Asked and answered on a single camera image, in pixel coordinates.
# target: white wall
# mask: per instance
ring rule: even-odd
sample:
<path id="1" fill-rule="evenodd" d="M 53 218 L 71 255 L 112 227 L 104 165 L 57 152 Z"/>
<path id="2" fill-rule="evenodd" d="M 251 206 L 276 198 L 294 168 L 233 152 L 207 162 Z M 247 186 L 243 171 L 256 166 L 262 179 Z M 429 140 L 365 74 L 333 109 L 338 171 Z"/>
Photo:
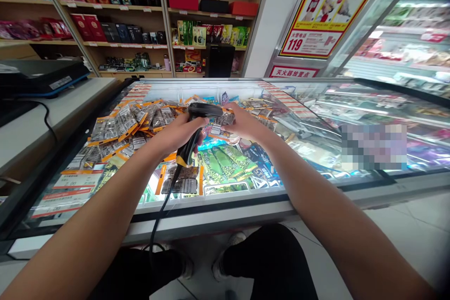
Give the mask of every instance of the white wall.
<path id="1" fill-rule="evenodd" d="M 245 77 L 263 77 L 277 44 L 283 25 L 296 0 L 263 0 L 259 23 L 253 33 L 247 56 Z"/>

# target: hand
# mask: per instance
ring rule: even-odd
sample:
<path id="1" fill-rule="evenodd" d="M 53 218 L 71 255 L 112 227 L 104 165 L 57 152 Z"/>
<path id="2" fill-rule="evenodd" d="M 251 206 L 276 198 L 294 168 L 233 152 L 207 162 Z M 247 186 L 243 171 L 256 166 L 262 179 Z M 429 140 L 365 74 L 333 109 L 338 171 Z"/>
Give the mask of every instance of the hand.
<path id="1" fill-rule="evenodd" d="M 273 134 L 266 126 L 258 122 L 246 110 L 239 107 L 235 102 L 224 105 L 225 109 L 232 109 L 234 112 L 234 124 L 222 126 L 222 130 L 237 134 L 238 136 L 253 140 L 258 143 L 266 136 Z"/>
<path id="2" fill-rule="evenodd" d="M 158 132 L 148 143 L 156 146 L 161 151 L 161 154 L 166 157 L 186 144 L 197 129 L 204 127 L 210 121 L 203 117 L 197 117 L 190 122 L 188 122 L 188 119 L 188 113 L 178 116 L 172 123 Z M 204 139 L 205 134 L 201 132 L 197 145 L 201 145 Z"/>

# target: poster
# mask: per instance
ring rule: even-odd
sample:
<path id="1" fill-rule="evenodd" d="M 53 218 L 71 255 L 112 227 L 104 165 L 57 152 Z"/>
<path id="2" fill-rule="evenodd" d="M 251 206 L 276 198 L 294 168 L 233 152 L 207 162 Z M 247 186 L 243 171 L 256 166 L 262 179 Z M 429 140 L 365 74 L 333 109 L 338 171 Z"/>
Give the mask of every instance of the poster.
<path id="1" fill-rule="evenodd" d="M 301 67 L 278 67 L 273 66 L 269 77 L 301 77 L 311 78 L 319 72 L 318 69 Z"/>
<path id="2" fill-rule="evenodd" d="M 302 0 L 279 56 L 326 59 L 367 0 Z"/>

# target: black pants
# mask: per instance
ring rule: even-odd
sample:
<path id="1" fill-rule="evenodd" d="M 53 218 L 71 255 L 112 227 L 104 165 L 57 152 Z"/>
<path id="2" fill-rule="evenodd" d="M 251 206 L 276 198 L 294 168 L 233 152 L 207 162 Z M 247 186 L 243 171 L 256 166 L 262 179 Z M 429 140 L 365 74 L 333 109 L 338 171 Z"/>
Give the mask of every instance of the black pants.
<path id="1" fill-rule="evenodd" d="M 181 275 L 181 257 L 173 250 L 149 254 L 121 249 L 89 299 L 148 300 L 149 296 Z M 305 254 L 289 229 L 266 225 L 224 253 L 225 272 L 254 279 L 255 299 L 317 299 Z"/>

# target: sneaker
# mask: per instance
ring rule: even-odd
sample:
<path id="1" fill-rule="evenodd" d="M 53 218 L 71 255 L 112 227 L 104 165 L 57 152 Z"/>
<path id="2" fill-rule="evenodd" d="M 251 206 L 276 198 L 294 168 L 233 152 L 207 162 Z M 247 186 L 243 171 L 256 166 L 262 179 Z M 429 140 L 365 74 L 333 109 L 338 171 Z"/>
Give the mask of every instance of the sneaker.
<path id="1" fill-rule="evenodd" d="M 234 245 L 237 245 L 237 244 L 243 242 L 245 239 L 246 239 L 246 236 L 245 236 L 244 232 L 237 232 L 228 239 L 226 248 L 219 254 L 219 257 L 216 259 L 216 261 L 213 263 L 213 265 L 211 267 L 212 275 L 216 281 L 220 282 L 220 281 L 226 280 L 229 277 L 229 275 L 226 274 L 224 271 L 223 258 L 224 258 L 224 252 L 226 251 L 226 249 L 229 248 L 230 246 L 234 246 Z"/>
<path id="2" fill-rule="evenodd" d="M 182 249 L 179 249 L 178 247 L 175 247 L 173 245 L 170 244 L 160 244 L 164 251 L 167 250 L 175 250 L 178 252 L 179 255 L 181 255 L 182 259 L 183 259 L 183 268 L 182 268 L 182 272 L 180 275 L 180 279 L 184 279 L 184 280 L 188 280 L 192 277 L 192 275 L 194 274 L 194 262 L 192 261 L 192 259 L 187 255 L 186 252 L 184 252 Z M 157 253 L 157 252 L 162 252 L 163 250 L 157 246 L 157 245 L 153 245 L 153 253 Z"/>

